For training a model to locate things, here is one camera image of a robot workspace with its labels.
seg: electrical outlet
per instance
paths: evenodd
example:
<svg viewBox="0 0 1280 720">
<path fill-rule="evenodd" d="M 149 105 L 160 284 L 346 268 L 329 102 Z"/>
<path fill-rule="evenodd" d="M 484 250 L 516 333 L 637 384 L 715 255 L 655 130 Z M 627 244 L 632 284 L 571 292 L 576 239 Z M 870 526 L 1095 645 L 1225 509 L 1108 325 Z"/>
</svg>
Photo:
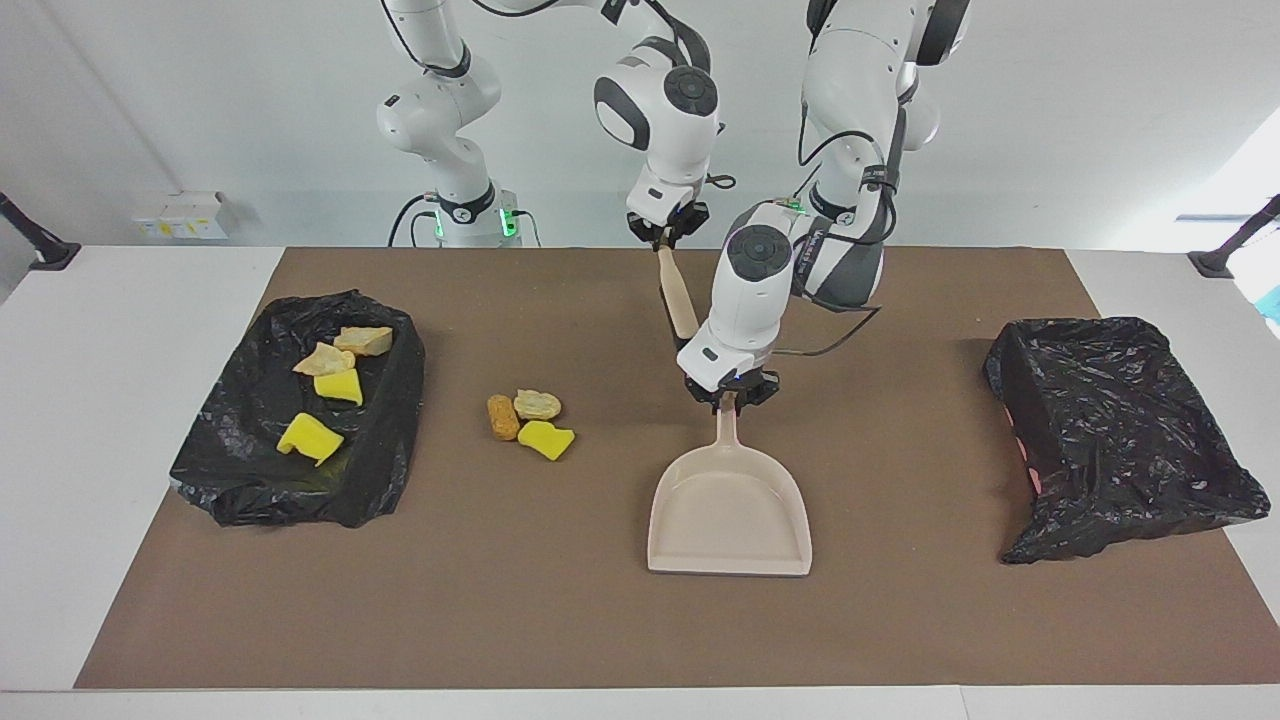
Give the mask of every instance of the electrical outlet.
<svg viewBox="0 0 1280 720">
<path fill-rule="evenodd" d="M 218 192 L 184 191 L 133 217 L 142 237 L 151 240 L 228 240 L 230 218 Z"/>
<path fill-rule="evenodd" d="M 160 215 L 164 213 L 164 205 L 156 208 L 148 208 L 146 211 L 137 213 L 133 217 L 133 223 L 138 227 L 138 232 L 142 237 L 148 240 L 165 240 L 173 237 L 166 234 L 160 227 Z"/>
<path fill-rule="evenodd" d="M 191 227 L 188 217 L 191 215 L 192 205 L 169 205 L 160 214 L 160 232 L 166 237 L 174 237 L 180 240 L 189 240 L 198 237 L 196 234 L 196 228 Z"/>
</svg>

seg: table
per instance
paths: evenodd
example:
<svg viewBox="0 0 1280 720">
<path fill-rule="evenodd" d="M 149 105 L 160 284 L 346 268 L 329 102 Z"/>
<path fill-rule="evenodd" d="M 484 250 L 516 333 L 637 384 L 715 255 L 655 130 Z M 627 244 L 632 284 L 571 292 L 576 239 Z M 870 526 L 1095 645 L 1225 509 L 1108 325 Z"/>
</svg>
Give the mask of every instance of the table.
<svg viewBox="0 0 1280 720">
<path fill-rule="evenodd" d="M 691 691 L 413 691 L 65 693 L 166 492 L 156 482 L 261 295 L 279 249 L 90 247 L 64 273 L 32 274 L 0 306 L 0 507 L 5 609 L 0 687 L 4 716 L 225 716 L 237 707 L 278 715 L 392 716 L 1263 717 L 1280 687 L 1247 688 L 749 688 Z M 1277 496 L 1280 448 L 1267 438 L 1280 343 L 1229 283 L 1194 274 L 1181 256 L 1073 252 L 1105 315 L 1138 314 L 1161 327 L 1217 415 L 1242 462 Z M 184 332 L 189 324 L 201 332 Z M 86 363 L 102 347 L 129 363 Z M 164 373 L 148 369 L 165 368 Z M 151 378 L 146 386 L 140 378 Z M 118 398 L 138 409 L 115 416 Z M 116 437 L 138 438 L 123 451 Z M 113 492 L 59 479 L 110 474 Z M 56 507 L 52 518 L 47 507 Z M 108 512 L 93 509 L 110 509 Z M 1228 530 L 1272 614 L 1280 607 L 1280 525 Z M 1059 712 L 1060 715 L 1046 715 Z"/>
</svg>

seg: pink object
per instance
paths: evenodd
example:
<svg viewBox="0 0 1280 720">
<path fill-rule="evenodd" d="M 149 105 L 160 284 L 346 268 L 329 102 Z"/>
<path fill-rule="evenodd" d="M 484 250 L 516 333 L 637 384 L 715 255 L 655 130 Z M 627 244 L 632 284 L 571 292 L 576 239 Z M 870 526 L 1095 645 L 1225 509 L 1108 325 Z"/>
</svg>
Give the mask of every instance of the pink object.
<svg viewBox="0 0 1280 720">
<path fill-rule="evenodd" d="M 1009 414 L 1007 407 L 1005 407 L 1005 418 L 1009 419 L 1009 427 L 1012 428 L 1014 416 Z M 1027 475 L 1032 479 L 1032 487 L 1036 488 L 1036 495 L 1039 496 L 1044 492 L 1039 484 L 1039 473 L 1036 471 L 1036 468 L 1032 468 L 1030 462 L 1027 460 L 1027 446 L 1023 445 L 1023 438 L 1018 437 L 1016 429 L 1014 430 L 1014 439 L 1018 441 L 1018 450 L 1023 454 L 1023 465 L 1027 465 Z"/>
</svg>

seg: black clamp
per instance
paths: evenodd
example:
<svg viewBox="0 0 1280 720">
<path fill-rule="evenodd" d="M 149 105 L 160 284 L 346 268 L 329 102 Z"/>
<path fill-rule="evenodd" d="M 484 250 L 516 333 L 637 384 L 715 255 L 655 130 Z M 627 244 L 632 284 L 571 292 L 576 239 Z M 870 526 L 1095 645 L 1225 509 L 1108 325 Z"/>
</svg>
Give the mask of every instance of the black clamp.
<svg viewBox="0 0 1280 720">
<path fill-rule="evenodd" d="M 721 383 L 719 389 L 710 392 L 703 386 L 692 380 L 692 378 L 685 378 L 685 388 L 689 395 L 694 397 L 698 402 L 707 402 L 712 406 L 712 414 L 719 409 L 721 397 L 726 392 L 732 392 L 733 395 L 733 411 L 741 414 L 742 407 L 748 405 L 763 405 L 765 400 L 773 397 L 778 392 L 778 373 L 774 370 L 764 370 L 756 368 L 742 373 L 740 377 L 732 380 Z"/>
<path fill-rule="evenodd" d="M 0 217 L 9 220 L 27 238 L 27 242 L 36 249 L 37 258 L 28 265 L 31 270 L 61 270 L 79 252 L 81 243 L 65 242 L 63 238 L 49 232 L 44 225 L 19 210 L 9 200 L 9 196 L 3 192 L 0 192 Z"/>
<path fill-rule="evenodd" d="M 897 192 L 897 169 L 888 165 L 867 165 L 863 168 L 863 184 L 879 190 L 882 186 L 890 192 Z"/>
<path fill-rule="evenodd" d="M 627 228 L 640 242 L 649 243 L 657 252 L 662 245 L 676 247 L 677 240 L 698 232 L 698 228 L 703 227 L 710 217 L 705 202 L 691 202 L 677 210 L 666 225 L 655 225 L 635 213 L 627 213 Z"/>
<path fill-rule="evenodd" d="M 470 225 L 476 222 L 476 218 L 481 213 L 493 205 L 494 200 L 498 197 L 498 192 L 494 190 L 493 183 L 489 183 L 489 188 L 484 191 L 484 195 L 476 197 L 475 200 L 468 200 L 466 202 L 451 202 L 444 197 L 436 200 L 440 209 L 444 210 L 449 218 L 460 225 Z"/>
<path fill-rule="evenodd" d="M 442 68 L 440 65 L 433 65 L 430 63 L 422 65 L 422 74 L 435 73 L 443 78 L 449 78 L 449 79 L 458 79 L 461 77 L 466 77 L 466 74 L 470 72 L 471 72 L 471 49 L 467 47 L 466 42 L 462 44 L 462 59 L 458 60 L 457 65 L 453 65 L 452 68 Z"/>
</svg>

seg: black cable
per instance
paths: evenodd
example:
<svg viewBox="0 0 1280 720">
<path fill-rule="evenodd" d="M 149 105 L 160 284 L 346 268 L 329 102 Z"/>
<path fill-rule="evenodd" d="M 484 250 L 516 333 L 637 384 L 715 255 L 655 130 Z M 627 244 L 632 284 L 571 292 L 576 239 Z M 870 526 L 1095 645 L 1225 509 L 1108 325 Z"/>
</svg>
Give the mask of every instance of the black cable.
<svg viewBox="0 0 1280 720">
<path fill-rule="evenodd" d="M 858 334 L 858 331 L 863 329 L 863 327 L 865 327 L 867 323 L 872 322 L 872 318 L 874 318 L 881 311 L 881 307 L 879 306 L 873 306 L 873 307 L 852 307 L 850 310 L 859 311 L 859 313 L 867 313 L 867 316 L 863 318 L 861 322 L 859 322 L 856 325 L 854 325 L 854 328 L 851 331 L 849 331 L 847 333 L 845 333 L 844 336 L 841 336 L 840 340 L 837 340 L 836 342 L 828 345 L 827 347 L 823 347 L 822 350 L 774 350 L 773 354 L 774 355 L 790 355 L 790 356 L 794 356 L 794 357 L 818 357 L 819 355 L 826 355 L 826 354 L 831 352 L 832 350 L 836 350 L 841 345 L 845 345 L 846 342 L 849 342 L 849 338 L 851 338 L 855 334 Z"/>
<path fill-rule="evenodd" d="M 387 247 L 396 245 L 396 232 L 399 229 L 401 220 L 403 220 L 404 215 L 408 214 L 410 208 L 422 202 L 424 200 L 426 200 L 425 195 L 415 195 L 408 202 L 404 204 L 403 208 L 401 208 L 401 211 L 396 215 L 396 222 L 392 223 L 392 232 L 387 236 Z"/>
<path fill-rule="evenodd" d="M 480 0 L 471 0 L 471 3 L 474 3 L 477 8 L 485 10 L 486 13 L 498 15 L 499 18 L 527 18 L 534 13 L 541 13 L 547 8 L 550 8 L 556 3 L 559 3 L 559 0 L 547 0 L 541 5 L 535 5 L 527 10 L 499 10 L 498 8 L 485 5 Z"/>
<path fill-rule="evenodd" d="M 516 210 L 511 214 L 512 218 L 520 218 L 522 215 L 529 215 L 529 222 L 534 224 L 534 242 L 538 243 L 538 247 L 541 247 L 543 236 L 538 233 L 538 218 L 535 218 L 529 210 Z"/>
<path fill-rule="evenodd" d="M 404 46 L 404 51 L 408 53 L 410 60 L 413 60 L 415 64 L 421 65 L 422 61 L 419 60 L 416 55 L 413 55 L 413 50 L 410 49 L 408 41 L 404 40 L 403 35 L 401 35 L 399 26 L 396 24 L 396 18 L 392 17 L 392 9 L 387 6 L 387 0 L 381 1 L 383 1 L 383 12 L 387 13 L 387 22 L 392 23 L 392 29 L 396 32 L 396 37 L 399 38 L 401 45 Z"/>
<path fill-rule="evenodd" d="M 849 238 L 842 238 L 842 240 L 849 241 Z M 809 242 L 809 241 L 808 241 L 808 238 L 804 238 L 804 237 L 801 237 L 800 240 L 792 242 L 791 243 L 791 252 L 792 252 L 792 255 L 796 254 L 796 252 L 799 252 L 800 246 L 804 245 L 804 243 L 806 243 L 806 242 Z M 829 310 L 832 313 L 856 313 L 856 311 L 867 309 L 865 305 L 855 305 L 855 306 L 851 306 L 851 307 L 846 307 L 844 305 L 833 305 L 831 302 L 827 302 L 826 300 L 822 300 L 818 296 L 815 296 L 814 293 L 809 292 L 809 290 L 805 288 L 804 284 L 800 283 L 800 278 L 796 277 L 795 274 L 791 275 L 791 295 L 797 295 L 797 296 L 808 300 L 809 302 L 813 302 L 818 307 L 822 307 L 823 310 Z"/>
<path fill-rule="evenodd" d="M 408 241 L 413 245 L 413 247 L 417 247 L 417 220 L 419 220 L 419 218 L 431 218 L 431 219 L 435 219 L 435 213 L 433 210 L 424 210 L 424 211 L 413 215 L 412 218 L 410 218 L 410 222 L 408 222 Z M 436 245 L 436 247 L 443 247 L 444 246 L 444 243 L 440 242 L 439 237 L 435 238 L 435 245 Z"/>
<path fill-rule="evenodd" d="M 804 179 L 804 182 L 800 183 L 800 187 L 797 187 L 796 191 L 791 193 L 791 197 L 795 197 L 796 200 L 799 200 L 800 199 L 800 193 L 804 192 L 805 186 L 808 186 L 810 182 L 813 182 L 813 177 L 817 176 L 818 170 L 820 170 L 820 169 L 822 169 L 822 163 L 818 163 L 817 165 L 814 165 L 813 170 L 809 173 L 809 177 L 806 177 Z"/>
<path fill-rule="evenodd" d="M 888 228 L 884 229 L 884 237 L 881 238 L 881 242 L 888 240 L 893 234 L 893 231 L 897 229 L 897 205 L 893 204 L 893 192 L 884 195 L 884 206 L 888 209 Z"/>
<path fill-rule="evenodd" d="M 867 135 L 865 132 L 863 132 L 860 129 L 845 129 L 845 131 L 840 131 L 836 135 L 828 137 L 827 140 L 823 140 L 822 142 L 819 142 L 818 147 L 814 147 L 813 152 L 810 152 L 808 158 L 804 158 L 801 160 L 801 156 L 804 155 L 804 127 L 805 127 L 805 122 L 808 122 L 808 119 L 809 119 L 809 108 L 801 105 L 800 106 L 800 137 L 796 138 L 796 163 L 799 163 L 801 168 L 804 168 L 809 163 L 813 163 L 813 159 L 817 158 L 819 152 L 822 152 L 823 150 L 826 150 L 828 145 L 831 145 L 832 142 L 836 142 L 837 140 L 841 140 L 844 137 L 860 137 L 860 138 L 865 140 L 867 142 L 870 142 L 873 146 L 876 145 L 876 138 L 872 137 L 872 136 L 869 136 L 869 135 Z"/>
<path fill-rule="evenodd" d="M 707 182 L 719 190 L 733 190 L 737 187 L 737 178 L 730 174 L 707 176 Z"/>
<path fill-rule="evenodd" d="M 667 9 L 662 6 L 662 3 L 658 3 L 658 0 L 645 0 L 645 4 L 653 8 L 653 12 L 662 18 L 662 22 L 671 27 L 671 32 L 676 36 L 676 41 L 685 44 L 685 50 L 689 51 L 689 63 L 705 73 L 710 73 L 712 53 L 707 41 L 703 40 L 703 36 L 699 35 L 696 29 L 668 13 Z"/>
</svg>

